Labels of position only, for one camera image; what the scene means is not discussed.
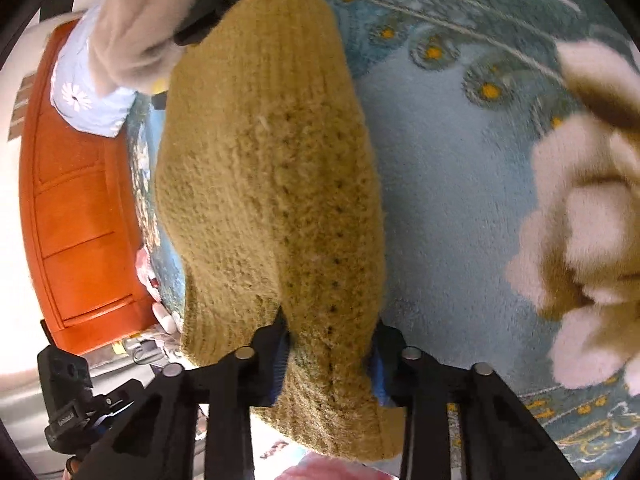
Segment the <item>mustard yellow knitted sweater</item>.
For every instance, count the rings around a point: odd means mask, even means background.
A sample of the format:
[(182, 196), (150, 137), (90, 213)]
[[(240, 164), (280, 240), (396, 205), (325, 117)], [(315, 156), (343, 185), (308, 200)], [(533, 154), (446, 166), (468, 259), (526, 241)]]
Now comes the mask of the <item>mustard yellow knitted sweater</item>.
[(260, 418), (324, 455), (397, 456), (404, 414), (378, 404), (366, 372), (384, 300), (381, 187), (323, 0), (241, 0), (186, 50), (153, 182), (186, 278), (186, 357), (213, 364), (283, 313), (283, 391)]

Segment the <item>white brown fluffy garment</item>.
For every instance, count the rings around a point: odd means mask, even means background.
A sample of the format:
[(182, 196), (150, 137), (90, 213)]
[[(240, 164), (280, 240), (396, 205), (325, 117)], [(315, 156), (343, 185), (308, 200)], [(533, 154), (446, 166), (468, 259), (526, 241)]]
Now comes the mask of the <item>white brown fluffy garment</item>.
[(639, 73), (595, 41), (556, 46), (585, 107), (532, 151), (537, 208), (506, 267), (541, 316), (559, 318), (549, 358), (569, 389), (617, 372), (639, 393)]

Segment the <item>light blue daisy quilt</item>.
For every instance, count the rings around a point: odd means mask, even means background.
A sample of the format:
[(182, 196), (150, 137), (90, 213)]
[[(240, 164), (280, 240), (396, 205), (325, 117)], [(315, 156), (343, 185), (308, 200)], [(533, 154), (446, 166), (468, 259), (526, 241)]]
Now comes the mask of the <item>light blue daisy quilt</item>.
[(118, 88), (98, 96), (89, 70), (89, 37), (100, 13), (93, 6), (80, 18), (54, 64), (50, 102), (58, 114), (83, 133), (114, 138), (118, 136), (137, 92)]

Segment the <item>teal floral blanket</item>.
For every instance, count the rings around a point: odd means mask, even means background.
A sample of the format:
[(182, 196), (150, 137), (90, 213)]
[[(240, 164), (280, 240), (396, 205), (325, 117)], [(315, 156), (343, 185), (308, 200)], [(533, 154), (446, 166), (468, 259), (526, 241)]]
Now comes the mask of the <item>teal floral blanket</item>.
[(492, 364), (585, 479), (612, 479), (639, 439), (620, 376), (570, 390), (558, 329), (504, 269), (536, 204), (533, 145), (578, 110), (555, 46), (598, 40), (633, 60), (603, 0), (326, 0), (383, 185), (385, 321), (440, 362)]

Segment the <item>beige fluffy folded garment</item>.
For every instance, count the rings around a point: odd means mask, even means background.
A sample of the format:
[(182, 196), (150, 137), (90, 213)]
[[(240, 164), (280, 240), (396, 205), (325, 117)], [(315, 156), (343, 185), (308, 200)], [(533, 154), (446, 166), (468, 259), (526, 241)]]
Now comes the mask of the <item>beige fluffy folded garment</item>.
[(182, 55), (174, 33), (196, 0), (103, 0), (89, 37), (96, 93), (118, 88), (151, 93)]

